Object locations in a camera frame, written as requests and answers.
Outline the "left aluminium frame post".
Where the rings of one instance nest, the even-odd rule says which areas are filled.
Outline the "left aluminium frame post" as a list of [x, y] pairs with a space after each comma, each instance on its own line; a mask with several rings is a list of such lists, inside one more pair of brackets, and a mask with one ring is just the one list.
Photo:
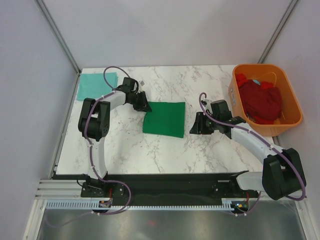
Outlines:
[[53, 33], [54, 37], [56, 38], [60, 48], [62, 49], [63, 53], [65, 54], [67, 60], [71, 64], [73, 70], [76, 72], [76, 74], [79, 76], [81, 74], [81, 69], [75, 60], [70, 48], [67, 45], [67, 42], [65, 41], [56, 21], [54, 20], [48, 6], [46, 5], [44, 0], [35, 0], [35, 3], [39, 7], [41, 13], [43, 14], [48, 26], [51, 29], [51, 32]]

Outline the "dark red t shirt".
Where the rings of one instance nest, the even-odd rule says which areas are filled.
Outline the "dark red t shirt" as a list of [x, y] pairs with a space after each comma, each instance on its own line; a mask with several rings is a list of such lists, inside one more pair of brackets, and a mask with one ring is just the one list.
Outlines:
[[245, 115], [260, 125], [272, 125], [282, 112], [280, 90], [271, 82], [252, 79], [237, 82]]

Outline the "green t shirt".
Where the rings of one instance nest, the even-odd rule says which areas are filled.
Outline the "green t shirt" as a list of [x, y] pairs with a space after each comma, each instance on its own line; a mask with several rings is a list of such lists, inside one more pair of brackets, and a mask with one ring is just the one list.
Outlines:
[[149, 105], [152, 111], [145, 114], [143, 133], [184, 138], [185, 102], [150, 102]]

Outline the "folded teal t shirt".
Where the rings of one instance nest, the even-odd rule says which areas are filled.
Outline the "folded teal t shirt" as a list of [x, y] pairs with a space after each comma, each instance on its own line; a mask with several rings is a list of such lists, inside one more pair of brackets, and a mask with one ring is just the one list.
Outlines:
[[118, 85], [118, 76], [115, 72], [108, 72], [105, 76], [111, 86], [105, 82], [102, 73], [81, 74], [76, 100], [82, 102], [85, 98], [98, 99], [111, 93], [112, 88]]

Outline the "right aluminium frame post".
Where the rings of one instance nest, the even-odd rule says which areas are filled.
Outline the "right aluminium frame post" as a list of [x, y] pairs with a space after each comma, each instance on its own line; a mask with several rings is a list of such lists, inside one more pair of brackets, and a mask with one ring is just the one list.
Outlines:
[[263, 64], [266, 61], [267, 57], [272, 51], [275, 43], [277, 42], [278, 38], [280, 37], [282, 31], [284, 30], [286, 24], [288, 23], [289, 19], [291, 18], [293, 12], [295, 11], [299, 3], [300, 3], [300, 0], [291, 0], [289, 2], [278, 24], [276, 25], [274, 31], [272, 32], [271, 37], [269, 38], [264, 50], [262, 51], [257, 61], [258, 64]]

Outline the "aluminium rail profile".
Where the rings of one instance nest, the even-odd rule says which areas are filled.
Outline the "aluminium rail profile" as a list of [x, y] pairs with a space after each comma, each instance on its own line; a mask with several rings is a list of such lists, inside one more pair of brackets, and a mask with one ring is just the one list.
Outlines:
[[81, 197], [82, 188], [75, 180], [40, 180], [35, 199], [73, 200]]

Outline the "aluminium frame post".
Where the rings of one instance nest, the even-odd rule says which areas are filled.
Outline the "aluminium frame post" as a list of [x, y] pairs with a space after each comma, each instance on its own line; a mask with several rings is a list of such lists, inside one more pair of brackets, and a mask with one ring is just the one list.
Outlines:
[[71, 64], [73, 70], [76, 72], [76, 74], [79, 76], [81, 74], [81, 69], [75, 60], [70, 48], [67, 45], [67, 42], [65, 41], [56, 21], [54, 20], [48, 6], [46, 5], [44, 0], [35, 0], [35, 3], [39, 7], [41, 13], [43, 14], [48, 26], [51, 29], [51, 32], [53, 33], [54, 37], [56, 38], [60, 48], [62, 49], [63, 53], [65, 54], [67, 60]]
[[280, 37], [282, 31], [284, 30], [286, 24], [288, 23], [289, 19], [291, 18], [293, 12], [295, 11], [299, 3], [300, 3], [300, 0], [291, 0], [289, 2], [278, 24], [276, 25], [274, 31], [272, 32], [271, 37], [269, 38], [264, 50], [262, 51], [257, 61], [258, 64], [263, 64], [266, 61], [267, 57], [272, 51], [275, 43], [277, 42], [278, 38]]

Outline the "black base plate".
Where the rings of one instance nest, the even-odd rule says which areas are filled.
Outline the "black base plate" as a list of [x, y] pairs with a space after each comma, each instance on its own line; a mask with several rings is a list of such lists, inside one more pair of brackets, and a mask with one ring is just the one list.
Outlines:
[[253, 199], [254, 190], [241, 190], [235, 173], [110, 174], [106, 182], [86, 177], [83, 198], [108, 198], [118, 205], [219, 204], [223, 198]]

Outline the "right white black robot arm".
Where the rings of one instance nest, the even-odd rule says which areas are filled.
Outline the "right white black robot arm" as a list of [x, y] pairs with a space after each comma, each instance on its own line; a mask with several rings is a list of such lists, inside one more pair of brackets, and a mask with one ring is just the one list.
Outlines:
[[193, 135], [211, 135], [218, 131], [245, 147], [262, 164], [261, 172], [243, 171], [234, 175], [229, 191], [235, 197], [247, 190], [266, 193], [271, 199], [301, 201], [306, 197], [306, 178], [299, 153], [270, 143], [240, 116], [233, 116], [225, 100], [199, 99], [189, 131]]

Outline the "orange plastic bin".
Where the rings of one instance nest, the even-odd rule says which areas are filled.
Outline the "orange plastic bin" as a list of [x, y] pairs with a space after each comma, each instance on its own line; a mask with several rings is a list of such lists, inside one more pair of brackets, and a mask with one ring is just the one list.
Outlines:
[[[258, 80], [259, 82], [273, 83], [273, 86], [279, 89], [282, 98], [282, 109], [274, 124], [257, 124], [246, 116], [236, 82], [237, 74], [244, 74], [248, 79]], [[262, 136], [278, 136], [302, 122], [303, 114], [290, 81], [284, 70], [274, 64], [244, 63], [236, 65], [232, 72], [228, 95], [233, 114], [242, 117], [251, 128]]]

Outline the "bright red t shirt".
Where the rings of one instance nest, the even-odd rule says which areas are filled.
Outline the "bright red t shirt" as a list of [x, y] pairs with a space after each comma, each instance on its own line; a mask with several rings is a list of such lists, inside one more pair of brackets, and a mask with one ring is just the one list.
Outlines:
[[258, 81], [256, 79], [249, 79], [243, 73], [235, 75], [237, 87], [239, 89], [251, 89], [251, 90], [266, 90], [273, 88], [274, 85], [267, 81]]

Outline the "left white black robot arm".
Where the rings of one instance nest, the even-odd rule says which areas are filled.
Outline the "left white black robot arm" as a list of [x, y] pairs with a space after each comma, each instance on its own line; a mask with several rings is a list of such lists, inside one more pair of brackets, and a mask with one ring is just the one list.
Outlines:
[[99, 197], [106, 196], [110, 191], [105, 162], [105, 139], [110, 130], [111, 111], [129, 104], [137, 112], [152, 112], [145, 91], [137, 80], [125, 77], [121, 85], [111, 93], [98, 99], [85, 98], [78, 121], [78, 130], [88, 147], [89, 170], [88, 176], [95, 179], [92, 191]]

